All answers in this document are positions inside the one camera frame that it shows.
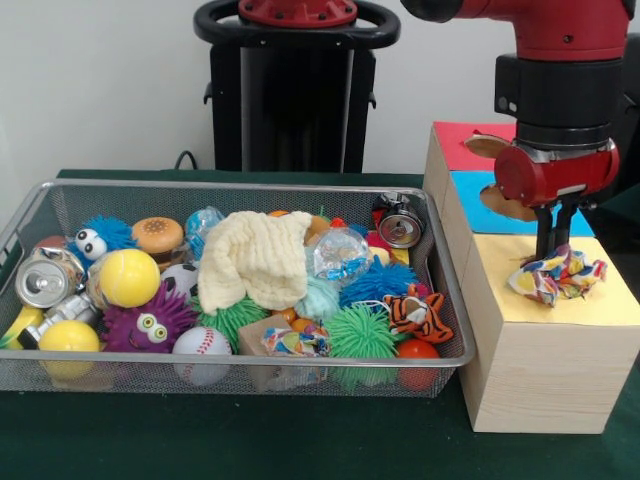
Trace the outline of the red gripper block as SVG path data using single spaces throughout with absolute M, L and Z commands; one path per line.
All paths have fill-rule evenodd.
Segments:
M 571 222 L 581 204 L 580 196 L 609 186 L 618 173 L 619 164 L 619 151 L 613 141 L 595 150 L 574 151 L 543 151 L 514 144 L 499 153 L 494 174 L 502 195 L 524 206 L 535 207 L 536 260 L 545 258 L 553 248 L 569 243 Z M 561 208 L 552 242 L 553 216 L 547 205 L 557 199 Z

